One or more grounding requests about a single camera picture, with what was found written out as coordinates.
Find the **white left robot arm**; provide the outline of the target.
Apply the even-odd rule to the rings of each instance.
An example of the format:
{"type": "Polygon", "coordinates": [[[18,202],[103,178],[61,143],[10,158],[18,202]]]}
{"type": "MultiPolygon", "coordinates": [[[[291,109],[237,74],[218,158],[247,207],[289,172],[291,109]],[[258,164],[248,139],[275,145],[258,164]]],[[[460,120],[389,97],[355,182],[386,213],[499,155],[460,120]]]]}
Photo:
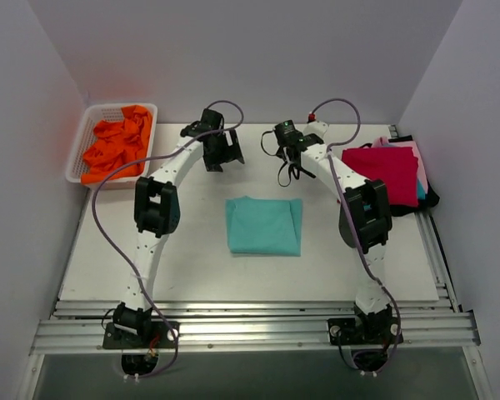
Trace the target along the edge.
{"type": "Polygon", "coordinates": [[[135,185],[134,277],[112,318],[115,327],[122,330],[122,340],[132,349],[145,348],[151,341],[153,307],[147,295],[153,290],[163,247],[180,221],[178,187],[200,160],[210,173],[220,173],[224,163],[245,163],[236,130],[225,131],[224,116],[210,107],[202,111],[199,120],[182,129],[174,154],[135,185]]]}

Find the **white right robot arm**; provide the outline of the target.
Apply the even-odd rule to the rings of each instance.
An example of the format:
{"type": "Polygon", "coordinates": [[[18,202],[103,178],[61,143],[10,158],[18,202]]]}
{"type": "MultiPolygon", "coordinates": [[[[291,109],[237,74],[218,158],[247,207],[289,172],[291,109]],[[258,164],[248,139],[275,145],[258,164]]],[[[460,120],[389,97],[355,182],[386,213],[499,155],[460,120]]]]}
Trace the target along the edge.
{"type": "Polygon", "coordinates": [[[299,131],[291,120],[277,124],[273,134],[276,156],[295,173],[319,180],[339,200],[340,236],[357,253],[354,336],[366,344],[385,334],[399,336],[398,305],[384,283],[386,245],[393,227],[385,183],[354,172],[322,136],[299,131]]]}

